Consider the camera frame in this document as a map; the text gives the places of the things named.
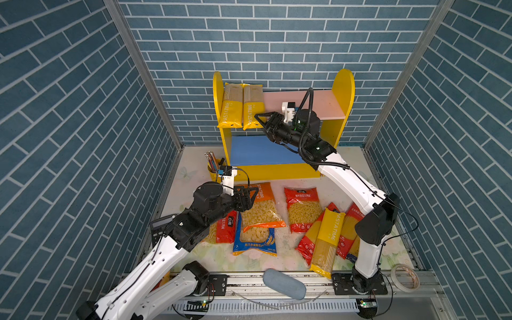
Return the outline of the yellow spaghetti bag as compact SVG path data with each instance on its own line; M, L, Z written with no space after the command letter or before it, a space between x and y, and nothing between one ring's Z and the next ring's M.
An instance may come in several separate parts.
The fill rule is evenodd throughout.
M243 85L225 84L218 128L239 129L243 126Z
M313 250L310 270L331 279L345 213L326 209Z
M265 112L262 85L243 86L243 129L262 128L255 115Z

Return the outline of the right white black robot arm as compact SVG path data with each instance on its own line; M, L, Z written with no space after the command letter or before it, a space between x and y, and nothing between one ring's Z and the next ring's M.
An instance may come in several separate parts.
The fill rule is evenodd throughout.
M297 153L358 206L364 217L355 225L360 244L351 282L357 292L368 293L381 283L382 246L397 220L399 197L394 193L386 194L362 178L333 145L321 138L323 122L313 110L314 93L312 88L306 91L291 121L286 121L285 115L276 111L258 113L254 117L270 141Z

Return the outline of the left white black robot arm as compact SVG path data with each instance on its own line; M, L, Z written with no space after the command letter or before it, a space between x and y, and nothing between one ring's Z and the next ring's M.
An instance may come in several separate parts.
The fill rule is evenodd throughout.
M178 300L202 293L209 272L200 263L188 263L163 286L164 275L208 235L210 226L232 211L253 207L256 186L223 186L206 182L193 194L193 203L169 223L155 247L113 290L100 300L86 301L76 311L78 319L154 319Z

